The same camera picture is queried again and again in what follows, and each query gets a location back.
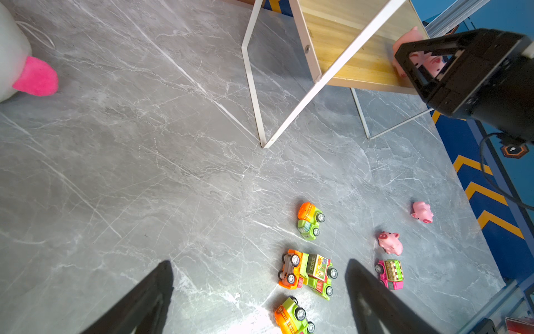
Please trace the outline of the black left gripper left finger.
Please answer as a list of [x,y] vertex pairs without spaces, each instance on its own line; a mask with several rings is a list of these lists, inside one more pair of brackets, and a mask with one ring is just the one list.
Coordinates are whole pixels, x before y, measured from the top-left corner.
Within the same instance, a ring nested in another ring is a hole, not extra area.
[[174,275],[164,260],[84,333],[162,333]]

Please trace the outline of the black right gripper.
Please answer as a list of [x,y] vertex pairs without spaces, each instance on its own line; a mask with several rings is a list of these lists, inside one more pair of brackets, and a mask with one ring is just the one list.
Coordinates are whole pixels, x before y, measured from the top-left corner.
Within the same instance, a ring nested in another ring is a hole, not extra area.
[[413,31],[394,45],[400,73],[422,100],[451,118],[485,122],[533,141],[533,40],[478,29],[424,39]]

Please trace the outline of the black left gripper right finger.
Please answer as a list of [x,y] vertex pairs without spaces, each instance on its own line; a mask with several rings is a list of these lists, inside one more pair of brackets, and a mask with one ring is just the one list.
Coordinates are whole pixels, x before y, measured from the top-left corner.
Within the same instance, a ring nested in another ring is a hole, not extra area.
[[358,333],[437,332],[356,259],[349,260],[345,281]]

